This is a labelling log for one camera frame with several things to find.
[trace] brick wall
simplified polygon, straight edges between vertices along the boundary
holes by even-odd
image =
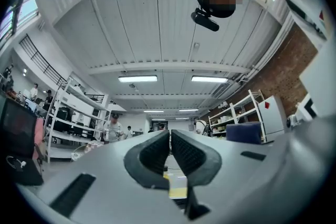
[[[294,24],[272,59],[239,92],[229,98],[227,103],[238,102],[248,95],[248,90],[260,89],[265,99],[272,95],[279,96],[286,115],[293,114],[296,111],[297,102],[302,101],[307,94],[299,75],[316,54],[314,45]],[[203,118],[208,120],[208,115],[212,116],[220,111],[220,109],[214,109]]]

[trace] computer screen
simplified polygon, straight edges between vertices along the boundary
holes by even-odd
[[[13,154],[30,157],[34,150],[35,124],[34,114],[7,99],[0,122],[5,148]]]

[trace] blue chair backrest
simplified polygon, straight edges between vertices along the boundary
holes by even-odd
[[[247,122],[228,124],[226,126],[226,140],[248,144],[261,144],[261,123]]]

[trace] shelving unit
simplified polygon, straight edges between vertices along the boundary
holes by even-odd
[[[53,144],[52,143],[52,138],[56,137],[56,138],[60,138],[63,140],[69,140],[69,141],[74,141],[74,142],[78,142],[78,143],[89,143],[91,141],[91,139],[88,138],[84,138],[84,137],[80,137],[80,136],[74,136],[74,135],[70,135],[68,133],[62,133],[59,131],[54,130],[54,125],[56,121],[60,121],[62,123],[71,125],[73,127],[78,127],[81,128],[83,130],[88,130],[88,131],[94,131],[94,132],[98,132],[101,133],[102,131],[100,129],[93,129],[93,128],[89,128],[86,126],[82,126],[82,125],[78,125],[76,123],[73,122],[69,122],[63,119],[60,119],[58,117],[56,117],[57,112],[59,110],[59,108],[62,106],[62,104],[64,106],[67,106],[79,113],[82,113],[83,115],[90,117],[96,121],[102,121],[102,122],[106,122],[107,120],[103,119],[102,117],[97,117],[94,115],[90,115],[89,113],[82,111],[80,108],[77,108],[76,106],[70,104],[68,101],[64,100],[64,95],[65,92],[75,96],[77,99],[81,100],[82,102],[90,105],[91,107],[99,110],[99,111],[108,111],[106,108],[104,108],[103,106],[101,106],[100,104],[97,104],[96,102],[94,102],[93,100],[91,100],[90,98],[88,98],[87,96],[85,96],[84,94],[81,94],[80,92],[76,91],[71,85],[72,79],[70,78],[66,83],[60,84],[60,86],[58,87],[57,91],[55,92],[54,98],[53,98],[53,102],[50,105],[47,117],[46,117],[46,122],[45,122],[45,126],[44,126],[44,131],[46,133],[46,136],[49,134],[49,138],[48,138],[48,149],[47,149],[47,155],[48,155],[48,163],[50,163],[50,158],[71,158],[71,153],[74,151],[74,149],[77,147],[71,147],[71,146],[62,146],[59,144]],[[55,106],[55,113],[51,114],[51,108]],[[52,118],[52,122],[51,122],[51,127],[47,126],[48,123],[48,119],[49,117]]]
[[[258,119],[259,122],[261,123],[261,139],[266,142],[266,136],[265,136],[265,128],[264,128],[264,124],[260,115],[260,111],[259,111],[259,107],[258,107],[258,102],[256,101],[256,99],[258,97],[261,97],[262,100],[264,101],[264,96],[262,95],[261,91],[257,91],[257,92],[251,92],[251,90],[248,90],[249,95],[246,96],[245,98],[241,99],[239,102],[237,102],[236,104],[230,104],[230,107],[225,109],[224,111],[222,111],[221,113],[218,113],[217,115],[214,115],[213,117],[208,117],[209,118],[209,124],[210,124],[210,128],[213,129],[214,127],[220,127],[220,126],[225,126],[227,124],[230,123],[235,123],[238,124],[239,120],[241,118],[245,118],[245,121],[247,121],[247,116],[252,115],[254,113],[256,113],[258,115]],[[249,103],[253,103],[254,107],[248,111],[245,111],[244,106],[249,104]],[[236,114],[236,110],[237,109],[241,109],[242,113],[241,114]],[[225,115],[229,115],[231,116],[230,119],[224,121],[224,122],[220,122],[220,123],[215,123],[212,124],[211,120],[218,120],[220,119],[222,116]],[[219,134],[225,134],[226,130],[218,130],[217,132],[214,132],[214,135],[219,135]]]

